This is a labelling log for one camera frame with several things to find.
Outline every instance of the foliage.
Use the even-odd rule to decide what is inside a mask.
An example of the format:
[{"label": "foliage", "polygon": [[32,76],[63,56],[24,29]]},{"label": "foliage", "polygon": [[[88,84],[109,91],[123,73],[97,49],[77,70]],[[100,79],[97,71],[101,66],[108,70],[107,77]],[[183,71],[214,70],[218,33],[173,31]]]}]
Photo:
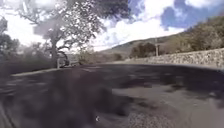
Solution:
[{"label": "foliage", "polygon": [[150,53],[155,54],[155,51],[156,51],[155,45],[150,43],[146,44],[139,43],[136,47],[132,48],[130,57],[138,57],[138,58],[148,57],[150,56]]},{"label": "foliage", "polygon": [[2,17],[0,20],[0,34],[3,34],[8,28],[8,21],[5,19],[5,17]]},{"label": "foliage", "polygon": [[[103,27],[100,18],[130,13],[128,0],[61,0],[50,6],[40,6],[38,0],[22,0],[16,8],[19,15],[36,25],[35,33],[50,43],[52,63],[56,66],[57,53],[72,46],[83,48]],[[57,48],[58,42],[63,46]]]},{"label": "foliage", "polygon": [[115,61],[119,61],[119,60],[123,59],[123,57],[119,53],[114,53],[113,58],[114,58]]},{"label": "foliage", "polygon": [[19,41],[9,35],[0,35],[0,60],[9,60],[17,54]]},{"label": "foliage", "polygon": [[207,21],[192,26],[182,33],[135,40],[103,52],[110,54],[117,52],[123,57],[128,57],[127,55],[130,55],[129,57],[146,57],[147,55],[143,54],[144,50],[136,48],[136,45],[144,45],[145,43],[158,44],[159,55],[224,48],[224,16],[209,18]]},{"label": "foliage", "polygon": [[32,72],[51,68],[51,59],[45,47],[35,43],[8,60],[1,61],[0,67],[6,74]]}]

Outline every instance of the mountain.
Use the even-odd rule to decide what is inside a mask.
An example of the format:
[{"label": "mountain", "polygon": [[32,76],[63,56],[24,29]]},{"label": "mountain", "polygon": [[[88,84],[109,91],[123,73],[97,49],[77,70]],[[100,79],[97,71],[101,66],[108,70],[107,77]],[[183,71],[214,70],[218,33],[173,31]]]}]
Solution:
[{"label": "mountain", "polygon": [[209,18],[188,30],[160,38],[135,40],[111,49],[101,51],[103,54],[121,54],[128,57],[132,49],[139,44],[158,44],[160,54],[172,54],[224,47],[224,16]]}]

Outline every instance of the dry stone wall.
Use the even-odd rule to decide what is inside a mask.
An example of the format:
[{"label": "dry stone wall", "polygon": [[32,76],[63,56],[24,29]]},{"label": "dry stone wall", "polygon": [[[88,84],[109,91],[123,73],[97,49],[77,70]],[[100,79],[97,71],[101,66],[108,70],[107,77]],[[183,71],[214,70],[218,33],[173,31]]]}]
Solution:
[{"label": "dry stone wall", "polygon": [[224,68],[224,48],[207,51],[161,55],[158,57],[134,59],[130,61],[139,63],[144,62],[149,64],[191,64]]}]

